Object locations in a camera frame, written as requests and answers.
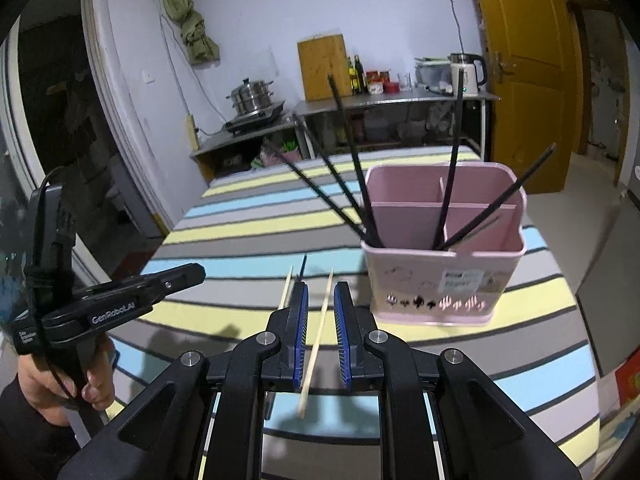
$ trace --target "tied curtain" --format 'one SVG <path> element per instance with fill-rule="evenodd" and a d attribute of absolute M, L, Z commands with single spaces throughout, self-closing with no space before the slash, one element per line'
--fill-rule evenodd
<path fill-rule="evenodd" d="M 180 27 L 191 64 L 220 60 L 220 49 L 206 35 L 204 18 L 193 9 L 193 0 L 162 0 L 172 22 Z"/>

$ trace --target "metal bolt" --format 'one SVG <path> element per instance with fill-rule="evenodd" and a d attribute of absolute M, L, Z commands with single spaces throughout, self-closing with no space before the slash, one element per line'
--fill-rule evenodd
<path fill-rule="evenodd" d="M 460 350 L 450 348 L 449 350 L 444 352 L 444 358 L 452 365 L 457 365 L 462 362 L 462 360 L 465 358 L 465 355 Z"/>
<path fill-rule="evenodd" d="M 374 343 L 384 343 L 387 339 L 389 339 L 389 334 L 383 332 L 382 330 L 372 330 L 369 332 L 369 339 L 371 339 Z"/>
<path fill-rule="evenodd" d="M 185 366 L 195 366 L 200 362 L 200 354 L 194 351 L 185 352 L 180 357 L 180 362 Z"/>
<path fill-rule="evenodd" d="M 267 346 L 276 341 L 276 335 L 273 332 L 260 332 L 255 340 L 261 345 Z"/>

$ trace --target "white label sticker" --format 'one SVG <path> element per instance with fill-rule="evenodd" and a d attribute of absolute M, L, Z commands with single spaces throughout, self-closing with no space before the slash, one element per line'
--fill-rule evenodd
<path fill-rule="evenodd" d="M 475 293 L 484 278 L 484 270 L 445 270 L 438 292 Z"/>

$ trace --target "yellow wooden door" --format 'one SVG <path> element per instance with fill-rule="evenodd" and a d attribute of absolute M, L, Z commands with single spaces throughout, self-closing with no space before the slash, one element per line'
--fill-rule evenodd
<path fill-rule="evenodd" d="M 495 105 L 492 159 L 520 175 L 552 143 L 527 192 L 564 188 L 576 120 L 574 46 L 564 0 L 479 0 Z"/>

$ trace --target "pink utensil holder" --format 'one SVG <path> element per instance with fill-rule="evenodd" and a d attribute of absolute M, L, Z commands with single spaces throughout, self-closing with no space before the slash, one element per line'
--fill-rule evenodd
<path fill-rule="evenodd" d="M 367 173 L 378 233 L 386 248 L 361 243 L 373 298 L 383 322 L 484 324 L 525 253 L 523 189 L 449 251 L 432 251 L 448 164 L 375 166 Z M 504 165 L 460 162 L 445 240 L 516 180 Z"/>

